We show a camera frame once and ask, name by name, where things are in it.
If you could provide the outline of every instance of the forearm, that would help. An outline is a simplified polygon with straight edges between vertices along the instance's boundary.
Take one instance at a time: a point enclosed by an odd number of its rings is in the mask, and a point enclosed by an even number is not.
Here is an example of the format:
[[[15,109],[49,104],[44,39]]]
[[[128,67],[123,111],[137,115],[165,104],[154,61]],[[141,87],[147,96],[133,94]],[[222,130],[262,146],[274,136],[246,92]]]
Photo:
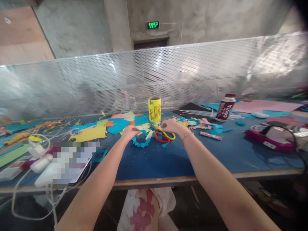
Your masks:
[[[93,230],[96,219],[114,185],[127,145],[120,139],[83,184],[56,230]]]
[[[183,144],[197,179],[229,230],[279,230],[233,175],[195,136],[185,137]]]

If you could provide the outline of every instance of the yellow tape roll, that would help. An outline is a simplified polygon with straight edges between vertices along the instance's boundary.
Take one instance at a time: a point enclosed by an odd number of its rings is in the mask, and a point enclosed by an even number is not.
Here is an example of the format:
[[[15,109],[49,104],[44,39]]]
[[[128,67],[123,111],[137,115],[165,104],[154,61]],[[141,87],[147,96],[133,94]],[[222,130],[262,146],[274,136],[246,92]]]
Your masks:
[[[152,123],[160,122],[160,108],[161,108],[161,98],[152,97],[149,98],[149,120]]]

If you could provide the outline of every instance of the table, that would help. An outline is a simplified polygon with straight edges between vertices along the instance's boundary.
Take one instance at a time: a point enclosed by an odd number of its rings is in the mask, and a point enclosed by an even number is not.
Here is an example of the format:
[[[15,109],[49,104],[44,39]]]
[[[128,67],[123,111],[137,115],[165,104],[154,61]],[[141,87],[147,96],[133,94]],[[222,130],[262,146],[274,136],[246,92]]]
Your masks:
[[[162,110],[162,120],[181,116],[172,113],[170,109]],[[75,117],[84,124],[97,121],[100,116]],[[303,122],[308,122],[307,118],[293,116]],[[260,180],[287,177],[299,174],[303,170],[303,163],[295,154],[274,152],[264,145],[245,139],[245,130],[252,125],[258,125],[265,119],[245,118],[242,119],[247,125],[241,127],[235,123],[236,120],[228,120],[222,124],[224,129],[232,131],[220,134],[222,141],[210,139],[199,135],[201,129],[192,130],[196,137],[209,149],[210,152],[239,180]],[[107,137],[100,139],[103,149],[111,149],[115,142],[121,137],[120,134],[108,133]],[[91,171],[98,163],[92,165]],[[0,195],[11,194],[17,181],[22,177],[20,174],[12,181],[0,182]],[[44,188],[36,188],[35,180],[39,174],[30,172],[21,182],[18,192],[29,194],[45,193]],[[193,168],[188,159],[187,153],[181,147],[181,139],[171,141],[166,148],[155,138],[145,148],[136,147],[130,141],[125,148],[114,190],[165,187],[184,184],[197,183]]]

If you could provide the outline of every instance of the yellow scissors handle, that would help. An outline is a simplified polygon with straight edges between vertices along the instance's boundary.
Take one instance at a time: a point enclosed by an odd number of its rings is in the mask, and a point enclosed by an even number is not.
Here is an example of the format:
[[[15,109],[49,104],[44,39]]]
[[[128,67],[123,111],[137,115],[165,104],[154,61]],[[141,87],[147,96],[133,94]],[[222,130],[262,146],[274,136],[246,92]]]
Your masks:
[[[165,132],[163,132],[163,134],[168,137],[170,140],[174,140],[175,139],[175,134],[171,133],[173,137],[168,136]]]
[[[156,127],[159,131],[163,132],[161,127]],[[168,136],[165,132],[163,132],[163,134],[168,137],[170,140],[175,140],[175,134],[174,133],[171,133],[172,134],[172,137]]]

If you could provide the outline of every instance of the green exit sign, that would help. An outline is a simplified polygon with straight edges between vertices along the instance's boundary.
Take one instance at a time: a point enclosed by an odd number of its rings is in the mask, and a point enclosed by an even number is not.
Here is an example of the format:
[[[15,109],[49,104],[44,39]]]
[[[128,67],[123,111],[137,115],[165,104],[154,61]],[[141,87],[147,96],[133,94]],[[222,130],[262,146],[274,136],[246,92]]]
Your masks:
[[[158,29],[158,28],[159,28],[159,21],[147,23],[147,30]]]

